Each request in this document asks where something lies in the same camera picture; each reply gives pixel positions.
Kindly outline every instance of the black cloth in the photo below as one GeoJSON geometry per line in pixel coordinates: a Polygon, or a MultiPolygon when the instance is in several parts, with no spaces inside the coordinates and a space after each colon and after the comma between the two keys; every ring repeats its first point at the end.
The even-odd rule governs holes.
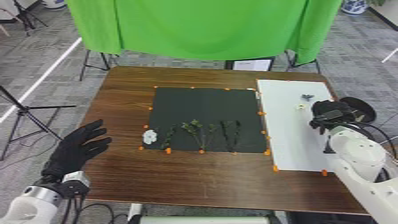
{"type": "Polygon", "coordinates": [[[198,150],[196,141],[180,128],[182,122],[196,120],[202,125],[196,139],[200,141],[203,138],[209,142],[205,151],[262,153],[266,136],[260,134],[264,128],[257,112],[259,103],[251,90],[155,88],[148,129],[157,133],[157,137],[150,145],[141,143],[145,149],[161,149],[166,132],[173,126],[171,150],[198,150]],[[225,133],[219,122],[227,122],[225,133]]]}

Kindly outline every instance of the metal stand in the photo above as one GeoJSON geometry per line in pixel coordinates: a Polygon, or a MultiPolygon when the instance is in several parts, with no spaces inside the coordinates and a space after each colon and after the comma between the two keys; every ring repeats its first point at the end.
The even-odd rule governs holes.
{"type": "Polygon", "coordinates": [[[20,19],[20,23],[22,23],[22,28],[24,28],[24,32],[26,32],[26,36],[29,36],[28,34],[28,29],[35,29],[35,26],[33,26],[33,23],[31,23],[31,20],[28,18],[28,15],[31,16],[33,20],[38,21],[38,23],[44,25],[44,27],[47,27],[45,23],[40,21],[40,19],[36,18],[36,16],[28,12],[28,10],[22,8],[17,0],[12,0],[13,1],[13,6],[15,6],[15,9],[17,9],[17,13],[19,13],[19,19],[20,19]]]}
{"type": "Polygon", "coordinates": [[[88,57],[90,57],[90,50],[86,50],[84,52],[84,58],[83,58],[83,67],[81,67],[81,72],[79,72],[79,82],[83,80],[83,73],[84,73],[84,68],[95,68],[102,71],[108,71],[109,70],[109,65],[108,65],[108,62],[106,62],[106,58],[104,58],[104,54],[100,54],[100,59],[102,59],[102,64],[104,64],[104,68],[100,67],[95,67],[93,65],[88,65],[86,62],[88,62],[88,57]]]}
{"type": "Polygon", "coordinates": [[[0,157],[0,161],[3,161],[4,159],[4,153],[6,153],[6,150],[8,150],[8,145],[13,141],[28,138],[29,136],[36,135],[38,133],[45,132],[51,134],[51,136],[61,140],[61,138],[58,137],[56,133],[51,131],[49,129],[49,125],[51,125],[51,122],[52,122],[52,118],[56,116],[56,113],[58,113],[58,110],[61,108],[70,108],[70,107],[76,107],[76,106],[44,106],[44,107],[26,107],[20,105],[20,103],[17,102],[13,96],[10,95],[8,91],[4,90],[4,88],[0,86],[0,93],[3,93],[3,98],[6,99],[6,101],[13,104],[15,108],[17,108],[17,117],[15,117],[15,122],[13,122],[13,126],[12,126],[12,130],[10,130],[10,135],[8,135],[8,140],[6,140],[6,145],[4,145],[4,149],[3,149],[3,152],[1,152],[1,157],[0,157]],[[51,118],[45,122],[45,124],[40,122],[40,120],[36,119],[36,117],[31,115],[29,113],[29,110],[45,110],[45,109],[56,109],[54,112],[52,112],[52,115],[51,115],[51,118]],[[20,121],[20,117],[26,116],[28,119],[31,120],[31,122],[35,123],[36,127],[40,128],[38,131],[31,132],[29,134],[19,136],[13,138],[13,134],[15,134],[15,128],[17,128],[17,125],[19,125],[19,121],[20,121]]]}
{"type": "Polygon", "coordinates": [[[285,54],[287,62],[289,62],[289,66],[287,66],[285,72],[289,71],[291,68],[298,68],[301,65],[305,65],[305,64],[308,64],[308,63],[314,63],[315,71],[317,71],[317,74],[321,75],[321,71],[319,71],[319,62],[317,62],[317,60],[314,59],[308,63],[305,63],[305,64],[301,64],[301,65],[294,65],[296,55],[294,55],[294,57],[292,57],[292,61],[291,61],[291,60],[289,60],[289,54],[287,54],[285,51],[283,51],[283,54],[285,54]]]}

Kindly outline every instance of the white board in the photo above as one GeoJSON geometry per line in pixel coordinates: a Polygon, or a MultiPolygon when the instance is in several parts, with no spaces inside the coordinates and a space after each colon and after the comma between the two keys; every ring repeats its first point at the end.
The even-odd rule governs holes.
{"type": "Polygon", "coordinates": [[[234,61],[232,70],[237,71],[269,71],[269,59],[234,61]]]}
{"type": "Polygon", "coordinates": [[[273,163],[278,170],[330,171],[326,133],[308,126],[315,101],[331,100],[323,82],[257,80],[273,163]],[[307,101],[301,94],[314,95],[307,101]]]}

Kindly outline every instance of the gloved hand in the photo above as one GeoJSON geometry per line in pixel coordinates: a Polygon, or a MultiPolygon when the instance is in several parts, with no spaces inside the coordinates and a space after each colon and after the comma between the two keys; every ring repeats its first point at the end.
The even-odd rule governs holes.
{"type": "Polygon", "coordinates": [[[344,102],[331,102],[328,100],[317,101],[312,105],[314,119],[308,122],[312,129],[319,127],[319,134],[324,129],[331,129],[337,124],[354,121],[351,108],[344,102]]]}
{"type": "Polygon", "coordinates": [[[40,171],[42,176],[61,179],[67,173],[81,170],[86,160],[108,149],[111,138],[90,141],[106,133],[100,125],[102,120],[93,121],[65,136],[40,171]]]}

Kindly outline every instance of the tripod stand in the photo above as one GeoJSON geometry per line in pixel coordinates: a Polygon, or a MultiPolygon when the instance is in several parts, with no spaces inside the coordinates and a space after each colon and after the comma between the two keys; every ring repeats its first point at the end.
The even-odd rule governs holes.
{"type": "Polygon", "coordinates": [[[28,34],[28,29],[35,29],[35,26],[33,26],[33,23],[31,23],[31,20],[28,19],[28,15],[31,16],[31,18],[38,21],[38,23],[47,27],[45,23],[38,20],[38,18],[35,17],[35,15],[28,12],[28,10],[22,8],[17,0],[12,0],[13,1],[13,6],[15,6],[15,9],[17,9],[17,13],[19,13],[19,19],[20,19],[20,23],[22,23],[22,28],[24,28],[24,32],[26,32],[26,36],[29,36],[28,34]]]}
{"type": "Polygon", "coordinates": [[[8,145],[13,141],[22,140],[24,138],[28,138],[29,136],[36,135],[38,133],[45,132],[51,134],[51,136],[61,140],[61,138],[58,137],[56,133],[51,131],[49,129],[49,125],[52,122],[52,118],[56,116],[58,110],[60,108],[70,108],[76,106],[49,106],[49,107],[26,107],[20,105],[20,103],[17,102],[13,96],[10,95],[8,91],[4,90],[4,88],[0,86],[0,93],[4,95],[3,98],[4,100],[13,104],[15,108],[17,108],[17,117],[15,117],[15,122],[12,125],[12,130],[10,130],[10,134],[8,134],[8,140],[6,140],[6,145],[4,145],[4,149],[3,149],[3,153],[1,153],[1,157],[0,157],[0,161],[3,161],[4,158],[4,153],[8,150],[8,145]],[[29,110],[45,110],[45,109],[56,109],[51,115],[51,118],[45,122],[45,124],[40,122],[40,120],[36,119],[36,117],[31,115],[29,110]],[[29,134],[19,136],[13,138],[13,134],[15,134],[15,128],[20,122],[20,117],[26,116],[26,118],[29,119],[29,121],[33,122],[33,124],[36,125],[36,127],[40,128],[40,130],[36,130],[35,132],[31,132],[29,134]]]}

